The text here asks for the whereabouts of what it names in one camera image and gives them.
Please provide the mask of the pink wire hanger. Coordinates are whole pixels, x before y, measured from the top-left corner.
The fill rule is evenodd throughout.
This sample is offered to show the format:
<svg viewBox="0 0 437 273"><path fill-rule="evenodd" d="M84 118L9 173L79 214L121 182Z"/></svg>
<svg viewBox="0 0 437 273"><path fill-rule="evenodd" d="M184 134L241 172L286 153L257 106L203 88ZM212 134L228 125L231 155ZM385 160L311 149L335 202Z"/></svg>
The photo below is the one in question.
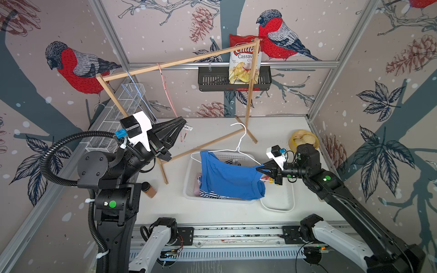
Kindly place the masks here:
<svg viewBox="0 0 437 273"><path fill-rule="evenodd" d="M168 91L168 88L167 88L167 83L166 83L166 79L165 79L165 77L163 75L162 68L161 68L161 66L158 63L157 63L157 66L158 66L158 70L159 70L159 73L160 73L160 76L161 76L161 79L162 79L162 85L163 85L163 89L165 91L167 100L168 100L168 102L170 104L170 107L171 107L175 117L178 117L178 115L176 113L176 110L175 110L175 107L174 107L174 103L173 103L172 98L171 98L171 94L170 94L170 92Z"/></svg>

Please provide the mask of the white wire hanger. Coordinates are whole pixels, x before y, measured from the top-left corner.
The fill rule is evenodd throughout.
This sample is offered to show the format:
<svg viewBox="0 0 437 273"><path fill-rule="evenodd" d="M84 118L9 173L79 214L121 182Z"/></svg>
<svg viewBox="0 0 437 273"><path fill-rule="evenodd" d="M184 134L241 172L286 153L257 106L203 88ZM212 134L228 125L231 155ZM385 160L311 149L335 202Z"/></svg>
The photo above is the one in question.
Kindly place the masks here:
<svg viewBox="0 0 437 273"><path fill-rule="evenodd" d="M201 170L202 151L209 151L223 162L238 162L241 166L259 166L261 158L251 149L257 147L249 131L235 120L218 121L194 134L196 148L188 154L188 166Z"/></svg>

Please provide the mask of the blue white striped tank top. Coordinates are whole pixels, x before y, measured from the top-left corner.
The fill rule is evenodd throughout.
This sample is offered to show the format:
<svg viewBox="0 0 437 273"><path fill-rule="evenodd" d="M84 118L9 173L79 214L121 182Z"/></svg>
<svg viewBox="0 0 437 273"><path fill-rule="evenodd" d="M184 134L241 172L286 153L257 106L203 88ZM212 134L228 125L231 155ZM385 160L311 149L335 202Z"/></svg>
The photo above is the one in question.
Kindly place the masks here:
<svg viewBox="0 0 437 273"><path fill-rule="evenodd" d="M226 160L224 163L229 164L229 165L234 165L234 166L241 166L241 162L238 159L229 159ZM231 197L227 197L227 196L221 196L216 194L214 191L211 192L206 192L200 189L200 187L202 186L202 180L203 180L203 176L202 174L198 175L197 177L197 186L198 189L195 190L195 195L202 197L202 198L209 198L209 199L231 199Z"/></svg>

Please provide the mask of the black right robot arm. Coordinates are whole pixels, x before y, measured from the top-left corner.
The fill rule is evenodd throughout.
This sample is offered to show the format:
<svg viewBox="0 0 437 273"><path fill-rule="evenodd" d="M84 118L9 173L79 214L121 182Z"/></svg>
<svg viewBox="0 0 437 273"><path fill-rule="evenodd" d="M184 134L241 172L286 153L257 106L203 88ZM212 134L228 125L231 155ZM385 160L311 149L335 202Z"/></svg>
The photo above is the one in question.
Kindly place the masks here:
<svg viewBox="0 0 437 273"><path fill-rule="evenodd" d="M297 178L318 198L336 210L357 232L356 240L312 214L300 222L300 237L308 243L322 242L353 261L366 273L419 273L426 254L416 244L408 245L373 217L331 171L322 168L319 151L311 144L297 147L292 162L279 146L267 149L270 161L257 171L282 184Z"/></svg>

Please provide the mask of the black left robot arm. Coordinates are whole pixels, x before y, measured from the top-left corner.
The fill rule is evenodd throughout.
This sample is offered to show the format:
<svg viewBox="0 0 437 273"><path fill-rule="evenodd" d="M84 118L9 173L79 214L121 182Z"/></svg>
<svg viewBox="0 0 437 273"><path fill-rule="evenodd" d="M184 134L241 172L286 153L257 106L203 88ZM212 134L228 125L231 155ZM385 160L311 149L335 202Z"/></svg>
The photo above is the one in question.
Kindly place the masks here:
<svg viewBox="0 0 437 273"><path fill-rule="evenodd" d="M133 176L157 159L171 160L169 150L187 123L183 117L145 129L134 116L120 121L120 131L85 131L53 144L41 157L40 170L48 181L89 192L88 226L98 247L98 273L129 272L129 251L133 227L140 208L142 185ZM92 151L78 162L78 180L58 177L52 171L54 156L66 144L78 139L100 137L117 141L115 153Z"/></svg>

